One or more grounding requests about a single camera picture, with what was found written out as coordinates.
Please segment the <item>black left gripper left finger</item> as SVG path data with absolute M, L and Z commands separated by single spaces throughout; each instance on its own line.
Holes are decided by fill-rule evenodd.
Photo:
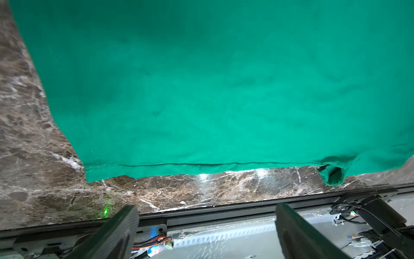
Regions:
M 138 225 L 138 209 L 133 205 L 125 206 L 66 258 L 128 259 Z

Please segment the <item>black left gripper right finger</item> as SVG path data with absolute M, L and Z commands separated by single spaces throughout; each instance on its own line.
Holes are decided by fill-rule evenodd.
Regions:
M 349 258 L 287 204 L 276 206 L 275 225 L 286 259 Z

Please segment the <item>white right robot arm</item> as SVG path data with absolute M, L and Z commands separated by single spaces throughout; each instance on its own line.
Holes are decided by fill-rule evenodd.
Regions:
M 331 214 L 355 212 L 371 227 L 359 233 L 374 241 L 373 259 L 411 259 L 414 256 L 414 228 L 383 198 L 343 196 L 331 206 Z M 317 231 L 288 204 L 276 207 L 276 230 L 287 259 L 346 259 L 342 249 Z

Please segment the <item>green t-shirt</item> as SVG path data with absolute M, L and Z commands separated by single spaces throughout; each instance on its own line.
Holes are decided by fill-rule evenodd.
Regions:
M 10 1 L 88 182 L 414 154 L 413 1 Z

